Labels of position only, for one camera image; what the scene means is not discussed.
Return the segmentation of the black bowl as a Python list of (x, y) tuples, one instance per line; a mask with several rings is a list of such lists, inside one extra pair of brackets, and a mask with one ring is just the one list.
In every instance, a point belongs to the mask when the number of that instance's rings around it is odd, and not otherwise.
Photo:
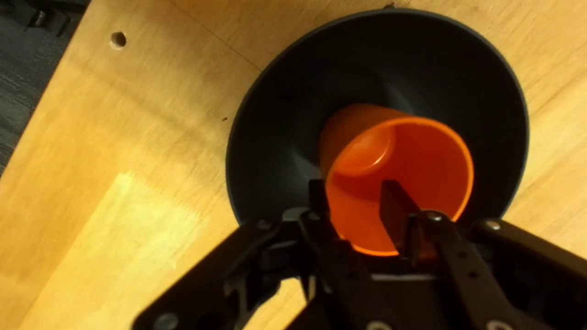
[(468, 145), (475, 169), (460, 222), (502, 217), (522, 180), (530, 118), (500, 52), (438, 13), (375, 9), (339, 18), (287, 47), (247, 92), (229, 135), (226, 179), (237, 221), (306, 206), (321, 177), (326, 121), (371, 103), (440, 121)]

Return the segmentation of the orange plastic cup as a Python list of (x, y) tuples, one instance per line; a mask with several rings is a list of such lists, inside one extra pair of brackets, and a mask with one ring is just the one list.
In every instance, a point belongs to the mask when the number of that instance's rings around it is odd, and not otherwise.
[(319, 138), (319, 166), (331, 222), (361, 253), (398, 251), (380, 219), (384, 180), (396, 180), (420, 209), (452, 221), (470, 199), (474, 165), (467, 144), (444, 123), (367, 103), (336, 111)]

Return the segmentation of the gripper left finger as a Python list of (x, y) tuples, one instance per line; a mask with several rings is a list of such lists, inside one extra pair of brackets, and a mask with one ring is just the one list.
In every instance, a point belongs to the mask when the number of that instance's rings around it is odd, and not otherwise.
[(306, 306), (286, 330), (395, 330), (395, 317), (361, 256), (340, 240), (323, 182), (294, 220), (237, 228), (138, 314), (131, 330), (244, 330), (283, 280), (297, 278)]

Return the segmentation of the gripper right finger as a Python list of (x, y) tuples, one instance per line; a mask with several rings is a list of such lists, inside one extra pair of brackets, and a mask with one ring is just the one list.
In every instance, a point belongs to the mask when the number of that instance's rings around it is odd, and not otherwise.
[(436, 267), (473, 330), (587, 330), (587, 260), (501, 219), (471, 227), (420, 209), (397, 181), (380, 219), (399, 255)]

